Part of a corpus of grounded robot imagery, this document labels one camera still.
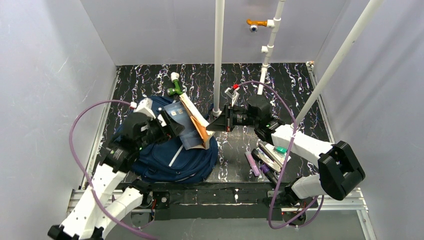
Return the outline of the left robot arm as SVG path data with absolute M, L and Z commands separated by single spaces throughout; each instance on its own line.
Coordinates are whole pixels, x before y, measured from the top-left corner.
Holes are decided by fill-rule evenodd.
M 140 151 L 176 138 L 184 129 L 164 110 L 157 117 L 149 109 L 129 114 L 106 147 L 106 156 L 99 162 L 87 190 L 68 217 L 51 226 L 47 235 L 53 240 L 105 239 L 129 212 L 142 204 L 147 192 L 128 186 L 119 198 L 105 205 L 131 171 Z

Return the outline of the orange tap on pipe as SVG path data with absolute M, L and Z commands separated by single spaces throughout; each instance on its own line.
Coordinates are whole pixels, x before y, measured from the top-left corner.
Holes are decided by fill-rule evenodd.
M 268 21 L 258 21 L 258 20 L 251 20 L 247 19 L 246 23 L 249 25 L 249 31 L 252 33 L 255 33 L 259 30 L 259 27 L 267 27 Z

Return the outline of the white PVC pipe frame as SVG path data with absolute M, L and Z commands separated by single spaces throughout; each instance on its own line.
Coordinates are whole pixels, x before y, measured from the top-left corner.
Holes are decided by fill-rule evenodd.
M 367 0 L 287 0 L 270 58 L 272 63 L 303 63 L 317 60 L 324 54 L 336 28 L 346 25 L 350 30 L 359 18 Z M 214 61 L 215 1 L 193 0 L 185 5 L 186 13 L 199 23 L 204 38 L 206 63 Z M 250 33 L 246 20 L 270 19 L 278 7 L 276 0 L 227 0 L 224 3 L 224 64 L 256 64 L 264 60 L 260 47 L 265 45 L 270 29 Z

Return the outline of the black marker pen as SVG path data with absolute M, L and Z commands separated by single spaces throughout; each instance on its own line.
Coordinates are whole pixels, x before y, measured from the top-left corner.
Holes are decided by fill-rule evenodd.
M 266 178 L 273 183 L 274 186 L 277 185 L 278 179 L 274 174 L 274 171 L 269 168 L 269 166 L 266 163 L 266 157 L 262 155 L 256 148 L 251 151 L 251 154 L 253 156 L 253 159 L 260 164 L 260 169 L 263 172 L 263 174 L 266 176 Z

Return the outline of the green pencil sharpener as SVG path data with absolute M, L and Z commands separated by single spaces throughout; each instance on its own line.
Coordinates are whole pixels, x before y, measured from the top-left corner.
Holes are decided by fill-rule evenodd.
M 275 146 L 274 150 L 280 154 L 285 154 L 287 152 L 287 149 L 284 147 L 280 147 L 280 146 Z

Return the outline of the pink highlighter pen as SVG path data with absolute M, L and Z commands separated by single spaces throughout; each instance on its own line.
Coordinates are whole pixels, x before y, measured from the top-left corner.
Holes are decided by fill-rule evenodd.
M 250 151 L 246 151 L 244 153 L 244 155 L 245 155 L 245 157 L 246 157 L 246 159 L 248 161 L 248 164 L 249 164 L 249 166 L 250 166 L 250 168 L 251 168 L 251 170 L 253 172 L 253 175 L 255 177 L 260 176 L 261 175 L 261 172 L 260 172 L 260 170 L 259 170 L 259 168 L 258 168 L 258 166 L 256 164 L 255 159 L 253 158 L 252 153 Z

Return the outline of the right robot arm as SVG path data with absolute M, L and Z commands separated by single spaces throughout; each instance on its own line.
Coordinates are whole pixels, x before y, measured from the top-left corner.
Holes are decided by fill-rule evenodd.
M 341 201 L 366 177 L 351 146 L 344 142 L 330 143 L 293 132 L 293 128 L 273 117 L 272 106 L 263 95 L 251 96 L 247 108 L 226 104 L 219 117 L 207 127 L 208 131 L 231 132 L 235 126 L 253 127 L 258 138 L 274 147 L 287 148 L 315 165 L 318 174 L 298 177 L 278 195 L 281 200 L 295 205 L 303 199 L 328 195 Z

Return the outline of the transparent pencil case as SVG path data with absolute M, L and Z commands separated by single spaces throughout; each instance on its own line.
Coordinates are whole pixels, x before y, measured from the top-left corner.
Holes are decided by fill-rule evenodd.
M 257 150 L 261 154 L 262 161 L 272 170 L 277 173 L 281 172 L 283 163 L 286 158 L 285 151 L 279 151 L 278 147 L 275 147 L 269 143 L 260 141 L 257 144 Z

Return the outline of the Nineteen Eighty-Four blue book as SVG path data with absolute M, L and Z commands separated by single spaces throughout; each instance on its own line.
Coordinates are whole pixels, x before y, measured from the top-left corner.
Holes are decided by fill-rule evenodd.
M 209 122 L 202 116 L 186 93 L 179 95 L 179 100 L 166 105 L 164 110 L 171 119 L 184 126 L 178 135 L 186 150 L 210 148 L 214 131 L 206 130 Z

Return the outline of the navy blue student backpack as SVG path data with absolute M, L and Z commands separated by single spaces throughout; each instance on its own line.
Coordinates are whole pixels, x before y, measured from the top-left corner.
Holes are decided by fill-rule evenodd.
M 198 183 L 212 172 L 218 152 L 215 137 L 210 139 L 208 149 L 185 149 L 181 139 L 174 138 L 141 149 L 131 171 L 150 183 Z

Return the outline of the green white pipe fitting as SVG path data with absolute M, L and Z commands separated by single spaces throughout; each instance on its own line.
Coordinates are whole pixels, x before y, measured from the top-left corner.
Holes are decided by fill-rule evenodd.
M 179 78 L 180 78 L 180 75 L 177 72 L 172 72 L 170 74 L 170 79 L 171 79 L 171 82 L 173 83 L 174 87 L 168 88 L 166 90 L 168 96 L 182 95 L 183 94 L 183 91 L 182 91 L 182 89 L 179 85 Z

